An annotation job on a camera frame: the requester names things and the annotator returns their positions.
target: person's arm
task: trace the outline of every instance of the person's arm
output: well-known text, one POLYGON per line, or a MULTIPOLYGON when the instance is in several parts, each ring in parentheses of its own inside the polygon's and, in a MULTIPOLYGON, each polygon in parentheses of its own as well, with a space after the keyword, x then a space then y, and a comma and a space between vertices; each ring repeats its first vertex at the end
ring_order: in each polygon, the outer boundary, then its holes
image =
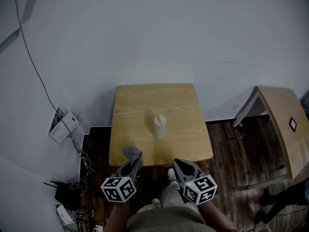
POLYGON ((129 202, 116 203, 112 214, 104 227, 104 232, 126 232, 126 222, 129 215, 129 202))
POLYGON ((237 232, 234 223, 211 202, 197 206, 206 224, 217 232, 237 232))

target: wooden floor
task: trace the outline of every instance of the wooden floor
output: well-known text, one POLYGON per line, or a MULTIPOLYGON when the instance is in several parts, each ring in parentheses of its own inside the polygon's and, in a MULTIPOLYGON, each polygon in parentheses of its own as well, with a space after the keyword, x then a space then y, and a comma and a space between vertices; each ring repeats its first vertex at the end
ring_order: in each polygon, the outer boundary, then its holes
MULTIPOLYGON (((213 148, 213 158, 198 162, 201 169, 211 174, 218 184, 213 203, 237 224, 239 231, 249 231, 254 227, 254 217, 258 210, 268 212, 271 206, 261 207, 259 199, 263 189, 246 190, 249 184, 270 180, 286 173, 283 153, 279 140, 268 116, 243 121, 247 128, 241 139, 235 136, 232 122, 207 124, 213 148)), ((100 189, 103 180, 117 168, 108 164, 109 140, 111 128, 92 128, 84 138, 84 149, 89 150, 95 173, 89 174, 88 186, 95 195, 104 199, 100 189)), ((271 194, 285 190, 292 184, 309 177, 309 166, 294 180, 287 180, 269 187, 271 194)), ((139 178, 139 192, 132 201, 131 213, 148 204, 157 197, 167 183, 167 168, 144 167, 139 178)), ((303 206, 287 206, 280 214, 301 210, 303 206)), ((104 218, 112 210, 110 203, 104 200, 104 218)), ((272 232, 299 231, 305 224, 308 210, 277 216, 269 224, 260 222, 255 231, 269 228, 272 232)))

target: shoe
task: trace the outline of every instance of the shoe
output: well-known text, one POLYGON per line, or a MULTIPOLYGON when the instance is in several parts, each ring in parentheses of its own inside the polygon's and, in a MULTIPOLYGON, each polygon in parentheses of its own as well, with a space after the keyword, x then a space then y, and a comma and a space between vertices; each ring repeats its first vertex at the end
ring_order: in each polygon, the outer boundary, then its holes
POLYGON ((268 188, 264 189, 263 197, 260 199, 260 203, 262 206, 270 205, 272 202, 270 201, 270 194, 268 188))
POLYGON ((151 204, 157 205, 159 207, 162 207, 161 201, 157 198, 154 198, 151 200, 151 204))
POLYGON ((263 211, 258 211, 258 212, 256 213, 256 216, 255 216, 255 224, 258 224, 260 221, 263 221, 265 215, 266 215, 265 212, 263 212, 263 211))
POLYGON ((176 181, 175 171, 174 171, 174 169, 172 169, 172 168, 170 168, 170 169, 168 170, 168 180, 170 180, 170 181, 175 180, 175 181, 176 181))

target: person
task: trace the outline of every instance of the person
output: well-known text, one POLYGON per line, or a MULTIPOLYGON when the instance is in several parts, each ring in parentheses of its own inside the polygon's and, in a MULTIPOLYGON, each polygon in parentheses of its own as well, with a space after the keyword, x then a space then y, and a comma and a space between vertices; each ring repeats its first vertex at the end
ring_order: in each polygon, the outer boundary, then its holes
POLYGON ((116 203, 104 232, 237 232, 236 226, 211 202, 197 207, 184 203, 173 169, 168 170, 169 184, 160 199, 142 207, 127 220, 129 203, 116 203))
POLYGON ((262 206, 275 203, 271 210, 266 214, 263 211, 258 211, 256 214, 255 223, 263 221, 269 223, 285 206, 308 205, 309 204, 309 178, 304 181, 289 187, 287 190, 278 193, 277 195, 270 195, 269 190, 264 189, 263 197, 260 200, 262 206))

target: table top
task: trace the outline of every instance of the table top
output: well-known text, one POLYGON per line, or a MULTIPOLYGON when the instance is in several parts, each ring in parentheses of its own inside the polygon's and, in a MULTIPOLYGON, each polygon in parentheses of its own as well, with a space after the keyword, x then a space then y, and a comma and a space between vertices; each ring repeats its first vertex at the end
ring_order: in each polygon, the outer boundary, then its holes
POLYGON ((309 162, 309 122, 291 89, 258 87, 260 98, 274 124, 282 146, 289 176, 294 179, 309 162), (296 131, 290 120, 296 122, 296 131))
POLYGON ((175 158, 190 161, 212 158, 194 86, 187 83, 119 86, 112 117, 110 165, 127 162, 122 148, 133 145, 143 152, 144 166, 171 165, 175 158), (167 119, 161 140, 153 136, 157 114, 167 119))

